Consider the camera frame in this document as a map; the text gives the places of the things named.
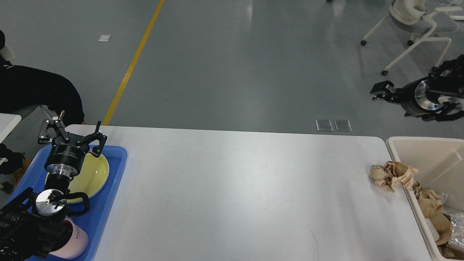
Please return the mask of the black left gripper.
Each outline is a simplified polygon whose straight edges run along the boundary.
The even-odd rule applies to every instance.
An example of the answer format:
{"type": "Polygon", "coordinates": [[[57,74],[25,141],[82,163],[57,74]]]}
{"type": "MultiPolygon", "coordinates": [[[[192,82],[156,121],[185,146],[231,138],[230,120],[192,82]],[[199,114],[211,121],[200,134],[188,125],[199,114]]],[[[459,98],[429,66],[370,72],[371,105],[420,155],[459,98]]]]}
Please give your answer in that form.
{"type": "Polygon", "coordinates": [[[51,152],[44,168],[49,173],[59,173],[67,177],[75,177],[81,172],[87,153],[98,158],[102,154],[107,136],[100,132],[101,121],[95,131],[89,135],[78,137],[75,145],[71,145],[71,136],[65,131],[62,119],[44,119],[38,134],[38,144],[51,144],[51,152]],[[98,145],[90,148],[90,143],[98,141],[98,145]]]}

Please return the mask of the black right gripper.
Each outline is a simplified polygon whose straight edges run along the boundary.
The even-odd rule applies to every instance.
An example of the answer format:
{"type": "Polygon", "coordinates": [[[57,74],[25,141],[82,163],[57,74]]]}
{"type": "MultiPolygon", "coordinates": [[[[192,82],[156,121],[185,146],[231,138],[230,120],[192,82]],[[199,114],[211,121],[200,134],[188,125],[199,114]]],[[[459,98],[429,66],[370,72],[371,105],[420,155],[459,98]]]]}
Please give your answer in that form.
{"type": "Polygon", "coordinates": [[[435,95],[428,94],[429,77],[416,80],[404,86],[395,88],[393,82],[382,81],[373,85],[370,94],[372,101],[383,100],[387,103],[401,105],[405,117],[428,118],[441,112],[444,105],[435,101],[435,95]]]}

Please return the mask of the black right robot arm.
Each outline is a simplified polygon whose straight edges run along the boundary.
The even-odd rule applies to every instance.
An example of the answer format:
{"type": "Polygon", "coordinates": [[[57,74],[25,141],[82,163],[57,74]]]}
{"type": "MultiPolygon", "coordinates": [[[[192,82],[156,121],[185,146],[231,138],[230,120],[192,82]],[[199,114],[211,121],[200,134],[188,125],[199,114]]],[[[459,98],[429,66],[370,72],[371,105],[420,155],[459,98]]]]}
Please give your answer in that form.
{"type": "Polygon", "coordinates": [[[464,56],[444,61],[439,67],[402,88],[391,81],[376,83],[370,91],[373,100],[398,104],[405,117],[423,121],[454,121],[463,118],[464,56]]]}

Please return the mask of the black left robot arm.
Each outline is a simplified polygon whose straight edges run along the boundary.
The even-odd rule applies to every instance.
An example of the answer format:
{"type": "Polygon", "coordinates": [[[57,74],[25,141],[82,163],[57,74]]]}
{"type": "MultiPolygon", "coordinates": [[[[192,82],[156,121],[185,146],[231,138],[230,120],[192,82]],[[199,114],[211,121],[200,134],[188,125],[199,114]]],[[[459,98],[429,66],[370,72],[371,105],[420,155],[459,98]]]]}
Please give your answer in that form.
{"type": "Polygon", "coordinates": [[[44,120],[39,144],[51,144],[44,168],[49,173],[44,189],[26,188],[1,209],[1,260],[23,261],[30,256],[46,258],[59,240],[71,232],[63,225],[66,216],[84,215],[90,210],[88,195],[71,192],[70,182],[80,174],[84,158],[98,158],[107,137],[96,124],[86,136],[67,132],[61,118],[44,120]]]}

